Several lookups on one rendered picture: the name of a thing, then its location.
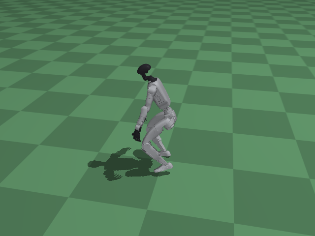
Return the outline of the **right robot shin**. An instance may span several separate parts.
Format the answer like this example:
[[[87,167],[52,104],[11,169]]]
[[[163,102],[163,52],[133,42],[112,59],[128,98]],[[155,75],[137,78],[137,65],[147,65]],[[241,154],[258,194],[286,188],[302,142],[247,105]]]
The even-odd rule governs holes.
[[[161,137],[160,135],[158,135],[157,137],[155,137],[154,139],[152,139],[152,141],[158,146],[158,148],[162,151],[165,152],[165,147],[161,141]]]

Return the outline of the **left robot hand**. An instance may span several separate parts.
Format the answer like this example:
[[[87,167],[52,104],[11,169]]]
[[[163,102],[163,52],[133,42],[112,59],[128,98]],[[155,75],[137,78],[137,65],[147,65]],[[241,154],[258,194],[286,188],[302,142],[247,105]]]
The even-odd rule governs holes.
[[[135,129],[135,131],[132,133],[133,139],[135,139],[138,142],[141,142],[141,140],[140,140],[140,132],[141,132],[141,127],[139,128],[139,131]]]

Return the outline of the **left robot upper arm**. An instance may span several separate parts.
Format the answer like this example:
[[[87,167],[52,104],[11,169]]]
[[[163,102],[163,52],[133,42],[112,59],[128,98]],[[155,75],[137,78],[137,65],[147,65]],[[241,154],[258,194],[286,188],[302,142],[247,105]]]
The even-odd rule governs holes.
[[[151,105],[152,105],[152,102],[153,102],[153,98],[154,98],[156,92],[157,92],[157,87],[156,86],[151,85],[148,88],[147,98],[146,98],[146,105],[145,105],[145,107],[147,107],[147,109],[148,109],[147,112],[149,112],[149,110],[151,108]]]

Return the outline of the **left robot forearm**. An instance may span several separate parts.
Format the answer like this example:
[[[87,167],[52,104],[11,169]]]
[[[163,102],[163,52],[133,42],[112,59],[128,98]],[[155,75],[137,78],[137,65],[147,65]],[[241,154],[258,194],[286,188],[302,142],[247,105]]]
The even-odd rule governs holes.
[[[147,107],[142,107],[141,108],[141,113],[140,113],[140,117],[137,121],[137,124],[135,126],[135,129],[139,131],[139,128],[142,127],[142,125],[144,124],[145,118],[147,118]]]

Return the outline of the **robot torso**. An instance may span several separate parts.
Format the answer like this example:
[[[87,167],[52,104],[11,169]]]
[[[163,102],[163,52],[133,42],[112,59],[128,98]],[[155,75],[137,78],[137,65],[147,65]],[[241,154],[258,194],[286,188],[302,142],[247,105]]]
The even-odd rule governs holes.
[[[157,77],[155,77],[157,78]],[[157,78],[157,81],[155,82],[151,82],[149,81],[149,84],[147,85],[147,89],[151,86],[156,86],[157,87],[157,92],[153,98],[154,102],[156,103],[156,105],[163,110],[164,112],[164,118],[173,118],[174,119],[174,123],[177,120],[176,114],[174,112],[174,110],[172,110],[172,108],[170,107],[170,98],[161,82],[161,80],[159,78]],[[174,124],[173,123],[173,124]]]

